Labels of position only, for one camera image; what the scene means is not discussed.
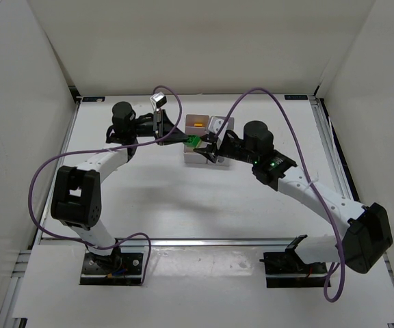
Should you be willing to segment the green and lime lego stack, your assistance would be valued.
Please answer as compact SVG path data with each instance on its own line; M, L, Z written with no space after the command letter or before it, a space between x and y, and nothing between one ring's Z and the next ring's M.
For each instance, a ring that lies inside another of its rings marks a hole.
M187 139L187 141L185 142L185 145L188 148L197 148L200 143L201 143L201 138L198 135L190 135Z

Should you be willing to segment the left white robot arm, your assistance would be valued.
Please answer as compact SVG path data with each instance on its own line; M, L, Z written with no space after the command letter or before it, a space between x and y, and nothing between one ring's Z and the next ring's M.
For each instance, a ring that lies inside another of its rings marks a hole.
M112 107L112 124L106 132L109 146L121 150L99 152L77 166L62 166L57 171L51 216L75 232L95 264L105 271L116 271L121 265L117 240L100 220L101 184L114 171L128 163L136 153L140 137L152 137L159 145L183 143L188 136L174 127L163 106L167 98L157 93L150 98L153 112L137 116L129 102Z

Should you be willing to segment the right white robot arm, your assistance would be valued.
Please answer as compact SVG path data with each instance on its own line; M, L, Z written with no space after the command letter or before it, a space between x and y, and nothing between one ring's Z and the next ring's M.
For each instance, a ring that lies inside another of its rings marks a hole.
M273 134L261 121L244 126L242 137L228 130L222 118L213 116L202 140L204 148L194 151L216 163L228 158L252 166L263 185L289 196L325 219L336 236L295 238L283 257L299 272L316 262L342 262L351 270L366 274L393 244L386 209L366 206L306 177L304 170L274 148Z

